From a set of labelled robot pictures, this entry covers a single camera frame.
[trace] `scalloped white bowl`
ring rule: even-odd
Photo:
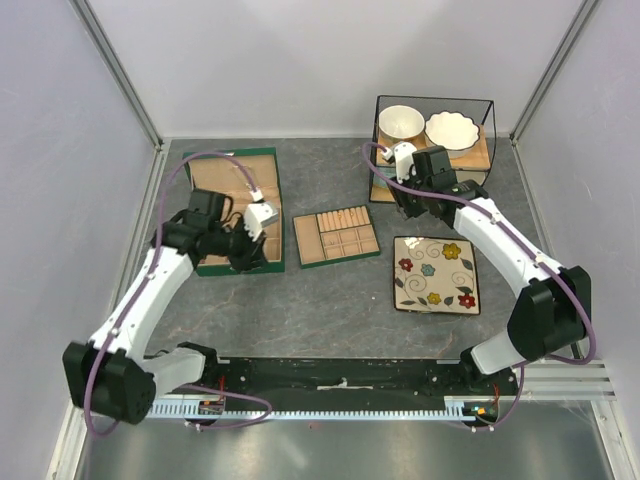
[[[425,123],[424,131],[429,143],[447,149],[449,158],[466,155],[480,140],[480,128],[458,112],[434,113]]]

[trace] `white bowl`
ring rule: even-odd
[[[429,143],[447,149],[449,158],[462,157],[480,139],[480,128],[458,112],[434,113],[425,123],[424,131]]]
[[[424,129],[424,117],[415,108],[393,105],[378,116],[380,133],[391,143],[417,137]]]

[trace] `gray table surface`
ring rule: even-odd
[[[169,304],[148,352],[191,341],[214,347],[222,355],[237,356],[457,358],[465,348],[503,329],[515,299],[501,275],[478,251],[481,315],[394,309],[394,236],[458,236],[427,214],[405,221],[395,205],[369,204],[382,250],[379,257],[300,269],[291,218],[367,203],[368,170],[360,156],[365,141],[174,140],[165,172],[184,152],[276,147],[286,218],[286,272],[209,278],[193,275]],[[494,168],[485,187],[506,217],[537,243],[508,139],[498,139]],[[179,175],[167,198],[169,215],[187,205],[189,192],[186,176]]]

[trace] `floral plate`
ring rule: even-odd
[[[398,310],[478,315],[473,245],[467,240],[394,239],[394,302]]]

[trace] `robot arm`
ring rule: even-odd
[[[405,216],[417,217],[428,211],[469,239],[507,280],[517,297],[507,328],[462,353],[462,364],[471,378],[482,378],[522,362],[538,360],[586,336],[585,326],[570,299],[538,264],[544,263],[558,274],[590,316],[591,281],[581,267],[565,269],[516,230],[475,181],[459,183],[444,148],[418,151],[412,144],[402,142],[383,151],[383,157],[395,164],[393,180],[400,185],[462,198],[490,214],[487,217],[473,206],[460,207],[451,201],[418,197],[390,188]],[[526,255],[498,223],[508,227],[520,242],[535,252],[535,260]]]
[[[226,256],[239,272],[267,263],[264,228],[278,220],[277,209],[257,195],[231,226],[230,216],[222,219],[226,200],[232,202],[226,195],[194,189],[189,207],[164,223],[159,253],[153,247],[149,250],[138,276],[107,321],[87,344],[72,342],[67,347],[63,364],[76,406],[83,405],[89,372],[106,345],[91,410],[116,420],[140,422],[157,396],[202,376],[208,349],[184,344],[153,359],[145,359],[144,352],[174,294],[207,255]],[[156,253],[156,268],[150,274]],[[143,282],[146,285],[138,292]],[[138,297],[115,328],[116,319],[136,292]]]

